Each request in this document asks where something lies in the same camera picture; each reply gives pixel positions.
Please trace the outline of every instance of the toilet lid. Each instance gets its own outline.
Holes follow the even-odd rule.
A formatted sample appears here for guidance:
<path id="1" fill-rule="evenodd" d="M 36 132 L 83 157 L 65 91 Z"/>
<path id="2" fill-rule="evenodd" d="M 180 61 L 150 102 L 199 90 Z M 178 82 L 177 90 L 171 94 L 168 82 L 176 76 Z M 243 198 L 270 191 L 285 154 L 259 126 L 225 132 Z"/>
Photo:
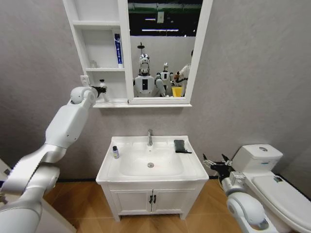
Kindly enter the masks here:
<path id="1" fill-rule="evenodd" d="M 253 178 L 257 189 L 287 218 L 311 230 L 311 202 L 279 176 Z"/>

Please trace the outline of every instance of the mirror frame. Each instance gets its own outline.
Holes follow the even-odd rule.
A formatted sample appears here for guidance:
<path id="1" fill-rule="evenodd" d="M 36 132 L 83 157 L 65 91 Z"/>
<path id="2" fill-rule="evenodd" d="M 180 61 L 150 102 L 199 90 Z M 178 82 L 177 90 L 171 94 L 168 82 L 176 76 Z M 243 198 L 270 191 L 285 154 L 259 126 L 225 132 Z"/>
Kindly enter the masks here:
<path id="1" fill-rule="evenodd" d="M 119 17 L 120 17 L 120 30 L 122 34 L 122 50 L 125 69 L 125 81 L 126 91 L 129 105 L 147 104 L 148 107 L 152 105 L 167 106 L 167 107 L 187 107 L 190 105 L 193 86 L 201 58 L 201 52 L 207 31 L 207 25 L 212 8 L 213 0 L 203 0 L 201 13 L 198 22 L 197 33 L 194 42 L 193 56 L 191 60 L 191 69 L 189 73 L 189 79 L 187 83 L 187 90 L 185 97 L 134 97 L 133 87 L 133 72 L 132 72 L 132 56 L 131 56 L 131 41 L 130 41 L 130 26 L 128 15 L 128 3 L 127 0 L 118 0 L 119 5 Z"/>

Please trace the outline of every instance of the toilet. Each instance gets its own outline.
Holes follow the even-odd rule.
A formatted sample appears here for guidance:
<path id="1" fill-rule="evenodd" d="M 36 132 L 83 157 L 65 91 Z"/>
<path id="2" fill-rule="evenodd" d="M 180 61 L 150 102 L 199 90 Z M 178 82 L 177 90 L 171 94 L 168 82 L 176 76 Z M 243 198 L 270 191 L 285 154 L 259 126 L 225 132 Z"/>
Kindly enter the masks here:
<path id="1" fill-rule="evenodd" d="M 232 167 L 245 175 L 246 192 L 262 203 L 280 233 L 311 233 L 311 202 L 271 171 L 282 156 L 270 145 L 242 146 Z"/>

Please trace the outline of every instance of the toilet flush button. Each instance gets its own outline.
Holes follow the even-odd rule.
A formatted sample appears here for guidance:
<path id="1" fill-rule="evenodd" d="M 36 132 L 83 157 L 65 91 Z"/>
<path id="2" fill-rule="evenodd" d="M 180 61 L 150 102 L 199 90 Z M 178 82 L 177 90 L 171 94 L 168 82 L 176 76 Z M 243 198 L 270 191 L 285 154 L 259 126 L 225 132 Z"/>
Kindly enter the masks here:
<path id="1" fill-rule="evenodd" d="M 259 147 L 262 151 L 268 151 L 265 147 Z"/>

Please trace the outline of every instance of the white sink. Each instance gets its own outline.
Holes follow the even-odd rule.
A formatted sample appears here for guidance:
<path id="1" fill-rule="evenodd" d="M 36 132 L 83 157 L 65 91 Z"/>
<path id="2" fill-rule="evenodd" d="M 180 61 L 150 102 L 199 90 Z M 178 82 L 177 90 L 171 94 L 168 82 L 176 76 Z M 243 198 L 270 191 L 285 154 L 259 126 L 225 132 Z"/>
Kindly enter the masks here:
<path id="1" fill-rule="evenodd" d="M 208 179 L 187 136 L 152 136 L 151 147 L 147 145 L 147 139 L 147 136 L 112 137 L 96 181 L 102 183 Z M 185 148 L 192 153 L 175 153 L 175 139 L 184 140 Z M 119 159 L 113 158 L 113 146 L 118 147 Z"/>

